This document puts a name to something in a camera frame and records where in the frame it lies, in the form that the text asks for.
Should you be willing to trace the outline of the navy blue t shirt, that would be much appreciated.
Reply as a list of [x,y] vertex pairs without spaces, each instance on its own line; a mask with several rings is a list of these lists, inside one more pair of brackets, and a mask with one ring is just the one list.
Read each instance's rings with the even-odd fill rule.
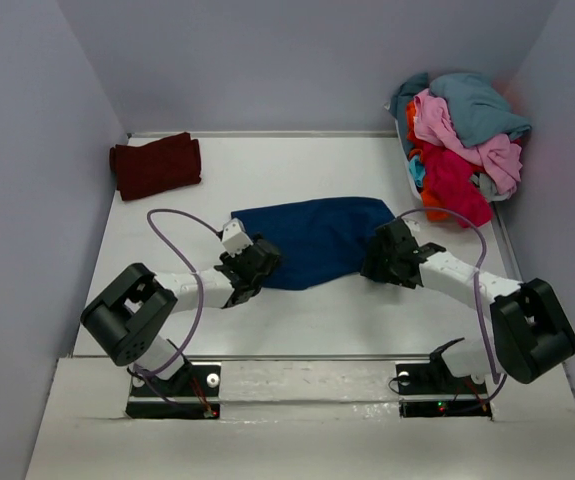
[[376,229],[394,214],[380,199],[330,197],[235,210],[231,217],[281,253],[263,286],[302,291],[358,273]]

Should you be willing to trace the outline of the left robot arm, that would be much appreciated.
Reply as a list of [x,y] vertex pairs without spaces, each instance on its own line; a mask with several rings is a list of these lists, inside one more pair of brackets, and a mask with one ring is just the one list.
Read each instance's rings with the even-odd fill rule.
[[188,361],[160,331],[175,314],[228,309],[256,296],[281,262],[279,249],[257,235],[241,252],[220,256],[208,270],[156,274],[142,263],[126,267],[83,310],[80,323],[118,367],[153,380],[162,392],[176,395],[188,383]]

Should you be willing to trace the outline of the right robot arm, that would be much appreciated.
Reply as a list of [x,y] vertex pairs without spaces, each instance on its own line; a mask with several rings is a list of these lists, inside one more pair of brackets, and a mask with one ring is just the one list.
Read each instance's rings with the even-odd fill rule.
[[530,384],[575,355],[575,332],[549,283],[499,277],[438,244],[419,245],[401,219],[377,229],[361,274],[380,283],[437,291],[475,310],[480,339],[457,338],[429,355],[427,379],[437,391],[488,375]]

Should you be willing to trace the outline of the orange t shirt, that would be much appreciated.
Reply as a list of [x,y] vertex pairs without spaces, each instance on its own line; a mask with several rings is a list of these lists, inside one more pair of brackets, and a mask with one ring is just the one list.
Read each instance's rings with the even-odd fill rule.
[[453,165],[450,163],[451,158],[442,145],[434,145],[417,137],[416,118],[417,101],[413,99],[406,106],[408,129],[406,139],[412,145],[407,157],[409,160],[413,155],[419,154],[425,166],[424,188],[421,190],[423,205],[447,209],[454,205],[452,196],[456,186]]

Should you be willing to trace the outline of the light blue t shirt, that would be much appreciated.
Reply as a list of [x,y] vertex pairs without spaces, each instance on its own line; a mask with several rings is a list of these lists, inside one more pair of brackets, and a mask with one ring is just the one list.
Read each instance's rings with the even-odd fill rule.
[[426,170],[419,154],[415,154],[409,159],[408,171],[416,188],[421,191],[424,188]]

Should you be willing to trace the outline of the magenta t shirt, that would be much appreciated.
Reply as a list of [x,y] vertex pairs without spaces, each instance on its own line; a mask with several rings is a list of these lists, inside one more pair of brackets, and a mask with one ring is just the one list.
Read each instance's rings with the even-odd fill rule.
[[492,219],[492,210],[471,182],[472,164],[455,152],[419,141],[425,168],[421,198],[425,207],[444,208],[467,218],[476,227]]

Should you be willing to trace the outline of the folded dark red shirt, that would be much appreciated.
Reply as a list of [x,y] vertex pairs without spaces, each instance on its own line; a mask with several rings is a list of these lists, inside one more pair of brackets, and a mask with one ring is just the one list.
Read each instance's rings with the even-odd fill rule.
[[202,170],[199,141],[183,132],[142,146],[115,145],[109,166],[125,202],[196,185]]

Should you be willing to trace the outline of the light pink t shirt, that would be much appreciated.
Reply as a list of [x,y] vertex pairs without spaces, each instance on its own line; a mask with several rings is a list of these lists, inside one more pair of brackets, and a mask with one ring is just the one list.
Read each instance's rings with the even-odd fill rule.
[[511,195],[520,182],[521,146],[503,130],[511,113],[507,105],[498,109],[478,101],[433,95],[428,88],[412,100],[414,136],[450,150],[472,165],[483,168],[499,195]]

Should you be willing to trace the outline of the grey blue t shirt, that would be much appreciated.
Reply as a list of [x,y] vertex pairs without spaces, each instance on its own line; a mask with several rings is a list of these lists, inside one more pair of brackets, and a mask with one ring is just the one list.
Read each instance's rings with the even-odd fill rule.
[[399,127],[406,105],[426,88],[432,96],[446,102],[453,128],[465,147],[480,145],[498,134],[506,134],[513,141],[532,129],[531,122],[513,112],[487,77],[468,72],[445,74],[433,80],[422,72],[400,84],[389,100]]

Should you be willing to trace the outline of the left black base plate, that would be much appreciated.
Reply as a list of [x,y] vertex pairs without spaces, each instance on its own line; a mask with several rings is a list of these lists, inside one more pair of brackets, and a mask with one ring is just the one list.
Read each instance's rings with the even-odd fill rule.
[[125,414],[131,419],[208,420],[221,415],[221,364],[188,363],[169,380],[144,380],[129,370],[131,385]]

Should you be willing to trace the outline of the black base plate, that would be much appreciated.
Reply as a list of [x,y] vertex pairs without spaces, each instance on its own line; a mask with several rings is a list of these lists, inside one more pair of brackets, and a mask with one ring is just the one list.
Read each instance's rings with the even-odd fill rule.
[[169,380],[144,380],[129,370],[131,385],[125,414],[131,419],[208,420],[221,415],[221,364],[188,363]]
[[485,384],[430,362],[398,363],[388,388],[399,398],[402,418],[493,418]]

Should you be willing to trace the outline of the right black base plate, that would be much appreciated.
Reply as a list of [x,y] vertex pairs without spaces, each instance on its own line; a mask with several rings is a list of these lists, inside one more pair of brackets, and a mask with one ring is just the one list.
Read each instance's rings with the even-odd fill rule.
[[398,363],[388,388],[399,398],[402,418],[493,418],[485,384],[430,362]]

